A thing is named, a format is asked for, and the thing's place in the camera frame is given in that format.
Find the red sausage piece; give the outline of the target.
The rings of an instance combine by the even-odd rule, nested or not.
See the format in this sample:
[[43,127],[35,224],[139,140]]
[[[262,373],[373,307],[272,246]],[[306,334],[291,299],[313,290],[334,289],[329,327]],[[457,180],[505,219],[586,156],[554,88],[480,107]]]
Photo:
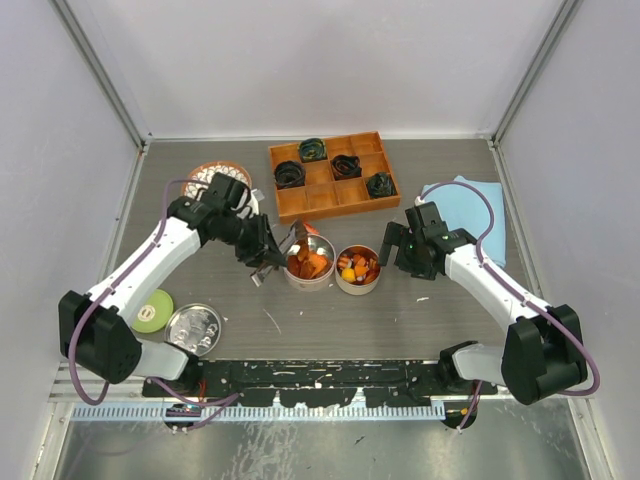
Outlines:
[[378,264],[378,261],[375,260],[374,258],[371,258],[369,260],[368,271],[367,271],[364,283],[369,284],[373,282],[378,277],[379,273],[380,273],[380,266]]

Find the orange shrimp piece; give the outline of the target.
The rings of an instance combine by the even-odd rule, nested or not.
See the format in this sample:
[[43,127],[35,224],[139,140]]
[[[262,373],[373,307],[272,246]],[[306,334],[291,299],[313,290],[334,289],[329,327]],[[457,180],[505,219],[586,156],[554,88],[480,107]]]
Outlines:
[[325,255],[310,252],[302,261],[300,267],[300,276],[302,279],[316,279],[328,272],[331,267],[331,261]]

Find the brown meat piece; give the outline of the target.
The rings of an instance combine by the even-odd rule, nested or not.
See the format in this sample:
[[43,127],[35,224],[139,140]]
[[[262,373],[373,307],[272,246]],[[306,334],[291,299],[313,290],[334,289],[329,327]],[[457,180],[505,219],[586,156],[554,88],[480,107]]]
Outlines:
[[287,258],[287,270],[292,275],[299,277],[301,269],[301,262],[298,260],[296,255],[290,255]]

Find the brown fried cutlet piece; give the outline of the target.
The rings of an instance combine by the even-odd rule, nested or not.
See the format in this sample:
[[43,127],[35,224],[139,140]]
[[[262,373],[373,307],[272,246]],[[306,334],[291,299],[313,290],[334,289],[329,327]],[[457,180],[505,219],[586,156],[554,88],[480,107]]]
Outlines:
[[300,248],[299,248],[299,250],[298,250],[298,252],[296,254],[296,257],[297,257],[298,261],[299,262],[304,262],[307,259],[307,257],[309,256],[309,252],[310,252],[310,250],[309,250],[308,244],[307,243],[303,243],[300,246]]

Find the tall pink lunch tin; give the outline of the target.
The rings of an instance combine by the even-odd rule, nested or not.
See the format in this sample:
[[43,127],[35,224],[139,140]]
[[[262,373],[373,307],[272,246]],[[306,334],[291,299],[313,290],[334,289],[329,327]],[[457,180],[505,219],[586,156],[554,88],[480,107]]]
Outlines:
[[331,281],[331,278],[334,274],[335,271],[335,267],[336,267],[336,253],[335,253],[335,249],[333,247],[333,245],[323,236],[318,235],[318,234],[309,234],[307,237],[306,241],[299,241],[297,242],[290,250],[289,250],[289,255],[296,255],[300,246],[303,243],[307,243],[309,246],[309,250],[310,252],[315,252],[321,255],[325,255],[329,258],[329,260],[331,261],[331,267],[328,270],[328,272],[326,274],[324,274],[323,276],[316,278],[316,279],[311,279],[311,280],[305,280],[302,279],[301,276],[296,277],[294,275],[292,275],[291,273],[288,272],[287,270],[287,266],[286,269],[284,271],[284,275],[287,279],[287,281],[290,283],[291,286],[293,286],[294,288],[303,291],[303,292],[314,292],[314,291],[319,291],[322,290],[323,288],[327,287]]

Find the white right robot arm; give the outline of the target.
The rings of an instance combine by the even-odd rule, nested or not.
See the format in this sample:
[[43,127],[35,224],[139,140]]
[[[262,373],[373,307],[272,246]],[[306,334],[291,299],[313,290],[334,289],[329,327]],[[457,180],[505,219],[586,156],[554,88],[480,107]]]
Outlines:
[[411,207],[405,214],[406,224],[387,224],[380,264],[392,261],[414,278],[442,275],[457,283],[505,334],[498,347],[467,341],[442,350],[442,388],[459,394],[473,381],[482,381],[506,387],[524,405],[574,393],[589,375],[577,313],[528,292],[489,258],[480,240],[464,229],[450,229],[434,203]]

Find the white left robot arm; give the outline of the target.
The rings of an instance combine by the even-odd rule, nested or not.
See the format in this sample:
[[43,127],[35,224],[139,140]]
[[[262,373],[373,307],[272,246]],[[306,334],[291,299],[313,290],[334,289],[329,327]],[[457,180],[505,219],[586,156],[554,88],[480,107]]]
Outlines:
[[286,266],[266,215],[250,205],[243,182],[217,173],[195,198],[172,201],[140,247],[99,284],[59,302],[61,354],[110,384],[132,375],[159,377],[178,396],[200,384],[195,354],[167,342],[139,340],[132,325],[151,294],[210,241],[233,247],[251,268]]

